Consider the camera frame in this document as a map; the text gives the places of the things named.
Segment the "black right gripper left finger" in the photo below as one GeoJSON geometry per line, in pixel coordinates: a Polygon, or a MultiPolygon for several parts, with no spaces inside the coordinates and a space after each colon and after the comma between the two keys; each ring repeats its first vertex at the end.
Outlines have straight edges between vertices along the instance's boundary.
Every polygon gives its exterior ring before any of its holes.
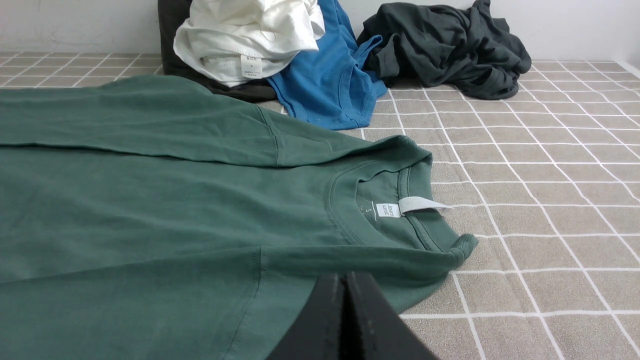
{"type": "Polygon", "coordinates": [[[345,312],[345,284],[336,274],[321,275],[269,360],[338,360],[345,312]]]}

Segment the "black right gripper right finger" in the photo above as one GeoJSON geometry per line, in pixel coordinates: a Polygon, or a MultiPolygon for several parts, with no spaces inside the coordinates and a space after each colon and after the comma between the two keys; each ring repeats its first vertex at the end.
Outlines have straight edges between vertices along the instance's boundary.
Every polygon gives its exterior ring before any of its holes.
{"type": "Polygon", "coordinates": [[[345,276],[346,360],[436,360],[384,297],[369,273],[345,276]]]}

